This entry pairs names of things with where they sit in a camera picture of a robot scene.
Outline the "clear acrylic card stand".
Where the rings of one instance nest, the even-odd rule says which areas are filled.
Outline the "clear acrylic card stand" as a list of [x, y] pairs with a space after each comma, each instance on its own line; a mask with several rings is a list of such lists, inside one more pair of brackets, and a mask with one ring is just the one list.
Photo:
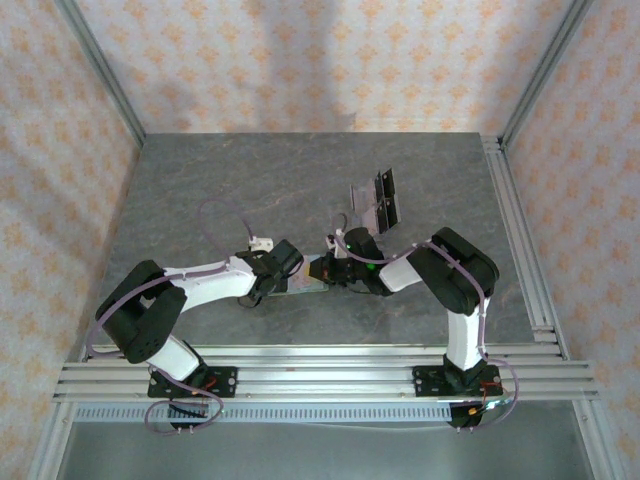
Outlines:
[[360, 225], [366, 228], [371, 235], [380, 235], [377, 232], [375, 219], [375, 210], [380, 202], [377, 202], [375, 198], [374, 178], [361, 186], [350, 186], [351, 204], [355, 218]]

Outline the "black left controller box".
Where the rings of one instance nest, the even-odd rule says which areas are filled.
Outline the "black left controller box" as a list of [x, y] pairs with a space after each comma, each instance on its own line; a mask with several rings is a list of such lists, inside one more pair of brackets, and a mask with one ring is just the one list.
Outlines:
[[206, 423], [210, 416], [207, 407], [170, 404], [167, 418], [169, 424], [178, 431], [184, 429], [193, 430], [196, 426]]

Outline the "black controller box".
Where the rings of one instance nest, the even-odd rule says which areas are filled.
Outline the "black controller box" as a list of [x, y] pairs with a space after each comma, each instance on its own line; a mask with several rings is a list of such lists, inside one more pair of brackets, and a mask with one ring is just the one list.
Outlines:
[[184, 429], [193, 430], [196, 426], [206, 423], [210, 416], [207, 407], [170, 404], [167, 418], [169, 424], [178, 431]]
[[512, 398], [499, 398], [483, 402], [451, 403], [448, 425], [457, 432], [474, 432], [502, 423], [513, 411]]

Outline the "black right controller box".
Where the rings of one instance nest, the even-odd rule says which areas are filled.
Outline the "black right controller box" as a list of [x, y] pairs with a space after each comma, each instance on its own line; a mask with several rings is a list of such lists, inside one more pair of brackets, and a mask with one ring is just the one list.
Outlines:
[[502, 423], [513, 411], [512, 398], [499, 398], [483, 402], [451, 403], [448, 425], [457, 432], [474, 432]]

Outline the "narrow aluminium table edge rail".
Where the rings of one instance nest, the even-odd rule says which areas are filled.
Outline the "narrow aluminium table edge rail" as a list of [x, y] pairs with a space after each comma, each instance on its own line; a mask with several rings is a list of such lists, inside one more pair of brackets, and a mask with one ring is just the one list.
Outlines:
[[[427, 357], [442, 356], [444, 346], [426, 345], [257, 345], [257, 346], [196, 346], [202, 357]], [[561, 358], [558, 344], [498, 344], [490, 345], [493, 357], [553, 357]]]

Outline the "wide aluminium mounting rail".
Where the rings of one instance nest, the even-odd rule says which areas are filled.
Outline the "wide aluminium mounting rail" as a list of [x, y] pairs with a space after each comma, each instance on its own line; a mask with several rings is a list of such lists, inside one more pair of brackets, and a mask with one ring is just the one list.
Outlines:
[[[518, 365], [517, 380], [501, 370], [504, 390], [521, 400], [581, 400], [601, 396], [591, 368], [584, 363]], [[54, 389], [58, 401], [143, 401], [150, 375], [145, 368], [89, 364], [65, 366]], [[408, 367], [244, 367], [235, 400], [240, 401], [400, 401], [414, 399]], [[432, 401], [463, 398], [430, 397]]]

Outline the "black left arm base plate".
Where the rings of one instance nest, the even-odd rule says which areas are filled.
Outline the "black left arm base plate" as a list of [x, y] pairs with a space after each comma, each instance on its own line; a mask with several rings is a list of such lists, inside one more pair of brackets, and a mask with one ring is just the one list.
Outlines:
[[154, 371], [150, 375], [147, 396], [163, 399], [186, 399], [203, 397], [196, 389], [206, 391], [219, 398], [233, 398], [236, 392], [238, 369], [229, 366], [200, 365], [179, 385], [161, 373]]

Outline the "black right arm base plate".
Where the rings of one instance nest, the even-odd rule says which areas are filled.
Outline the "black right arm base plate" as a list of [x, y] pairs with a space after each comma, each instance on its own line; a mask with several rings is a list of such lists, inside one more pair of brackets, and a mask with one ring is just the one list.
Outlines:
[[477, 369], [461, 371], [455, 366], [415, 366], [412, 370], [417, 397], [479, 398], [498, 397], [504, 393], [499, 369], [481, 365]]

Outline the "aluminium side rail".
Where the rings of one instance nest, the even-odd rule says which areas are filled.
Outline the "aluminium side rail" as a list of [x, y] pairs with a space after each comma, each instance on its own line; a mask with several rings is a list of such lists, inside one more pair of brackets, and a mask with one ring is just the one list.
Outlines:
[[482, 136], [481, 142], [496, 190], [534, 339], [538, 343], [555, 344], [559, 355], [567, 360], [570, 354], [552, 295], [536, 254], [507, 156], [498, 138]]

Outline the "aluminium frame post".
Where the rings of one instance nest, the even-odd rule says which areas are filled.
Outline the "aluminium frame post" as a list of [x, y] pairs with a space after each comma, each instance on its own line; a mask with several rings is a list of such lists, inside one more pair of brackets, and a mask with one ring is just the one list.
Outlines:
[[547, 81], [561, 60], [594, 0], [571, 0], [569, 8], [509, 117], [503, 133], [497, 137], [502, 151], [507, 151], [524, 125]]
[[53, 0], [67, 22], [80, 48], [95, 71], [104, 90], [113, 101], [135, 144], [142, 148], [146, 131], [129, 101], [114, 69], [94, 35], [76, 0]]

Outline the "aluminium frame leg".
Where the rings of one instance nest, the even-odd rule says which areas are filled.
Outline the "aluminium frame leg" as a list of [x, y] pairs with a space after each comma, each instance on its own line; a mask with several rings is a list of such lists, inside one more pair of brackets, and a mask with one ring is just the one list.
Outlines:
[[594, 402], [574, 400], [573, 408], [594, 480], [613, 480], [613, 470], [606, 453], [603, 431], [594, 409]]
[[28, 480], [56, 480], [76, 414], [75, 403], [54, 403], [36, 447]]

